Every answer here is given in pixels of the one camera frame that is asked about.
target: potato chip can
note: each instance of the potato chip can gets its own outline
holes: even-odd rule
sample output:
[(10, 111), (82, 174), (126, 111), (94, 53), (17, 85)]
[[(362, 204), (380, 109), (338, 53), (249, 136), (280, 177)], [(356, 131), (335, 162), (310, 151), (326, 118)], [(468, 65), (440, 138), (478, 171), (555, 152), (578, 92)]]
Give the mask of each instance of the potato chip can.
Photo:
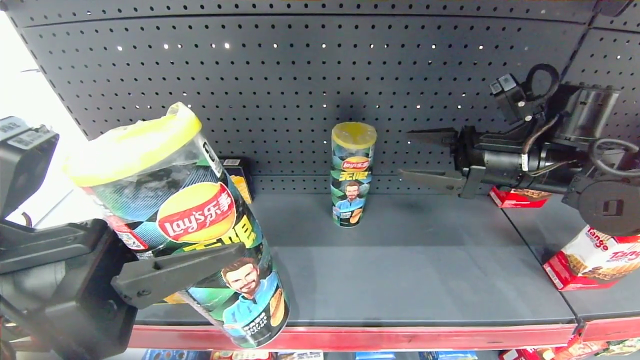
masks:
[(362, 219), (376, 137), (376, 129), (362, 122), (343, 122), (331, 131), (332, 216), (338, 226), (354, 227)]
[(90, 141), (63, 170), (139, 258), (243, 243), (243, 256), (178, 294), (236, 345), (260, 347), (284, 328), (289, 303), (260, 225), (201, 128), (178, 102)]

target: pegboard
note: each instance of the pegboard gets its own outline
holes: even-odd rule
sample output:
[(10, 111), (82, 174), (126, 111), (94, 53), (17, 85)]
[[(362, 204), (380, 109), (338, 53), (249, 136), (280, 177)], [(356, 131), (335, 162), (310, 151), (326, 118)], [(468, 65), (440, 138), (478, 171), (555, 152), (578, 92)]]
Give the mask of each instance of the pegboard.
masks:
[(640, 6), (637, 0), (619, 17), (598, 16), (593, 23), (596, 28), (635, 31), (640, 33)]
[(537, 63), (562, 69), (583, 26), (484, 17), (154, 17), (22, 30), (87, 137), (191, 105), (221, 155), (255, 174), (327, 174), (338, 122), (380, 135), (374, 174), (447, 168), (412, 129), (507, 124), (488, 85)]
[(8, 0), (17, 28), (162, 16), (209, 15), (448, 15), (560, 20), (585, 24), (595, 0), (587, 1), (168, 1)]
[[(257, 193), (329, 193), (328, 176), (253, 176), (253, 187)], [(482, 184), (476, 193), (486, 195), (491, 186)], [(414, 194), (436, 193), (429, 187), (403, 181), (399, 176), (376, 175), (371, 180), (371, 193)]]
[(620, 89), (602, 136), (640, 143), (640, 33), (589, 30), (564, 79)]

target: yellow plastic lid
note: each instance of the yellow plastic lid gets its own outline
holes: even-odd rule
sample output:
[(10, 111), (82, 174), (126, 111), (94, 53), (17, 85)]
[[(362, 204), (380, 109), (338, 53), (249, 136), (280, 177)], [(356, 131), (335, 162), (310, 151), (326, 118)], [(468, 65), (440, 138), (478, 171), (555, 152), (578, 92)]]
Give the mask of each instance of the yellow plastic lid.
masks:
[(331, 130), (331, 138), (347, 149), (365, 149), (372, 146), (378, 137), (376, 128), (362, 122), (343, 122)]
[(70, 155), (62, 170), (76, 186), (96, 186), (123, 179), (160, 162), (187, 144), (202, 128), (181, 102), (160, 119), (117, 127)]

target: blue packaging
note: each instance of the blue packaging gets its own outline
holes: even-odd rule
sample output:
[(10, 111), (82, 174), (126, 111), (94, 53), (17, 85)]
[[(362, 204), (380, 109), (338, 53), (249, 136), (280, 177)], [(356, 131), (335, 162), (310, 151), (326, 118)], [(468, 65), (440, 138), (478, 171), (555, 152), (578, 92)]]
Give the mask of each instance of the blue packaging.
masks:
[(391, 351), (379, 351), (379, 352), (357, 352), (356, 360), (372, 360), (372, 359), (395, 359), (396, 353)]
[(473, 350), (421, 351), (418, 356), (420, 360), (478, 360)]
[(150, 348), (142, 360), (210, 360), (211, 351), (164, 350)]

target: small chip can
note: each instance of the small chip can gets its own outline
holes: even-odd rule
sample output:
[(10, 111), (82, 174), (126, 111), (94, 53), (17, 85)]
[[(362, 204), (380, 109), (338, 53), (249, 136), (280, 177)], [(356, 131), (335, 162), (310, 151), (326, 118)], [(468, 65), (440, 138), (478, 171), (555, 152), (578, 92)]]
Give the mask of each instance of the small chip can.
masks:
[(361, 122), (343, 122), (331, 131), (332, 215), (338, 226), (354, 227), (362, 219), (376, 137), (376, 129)]

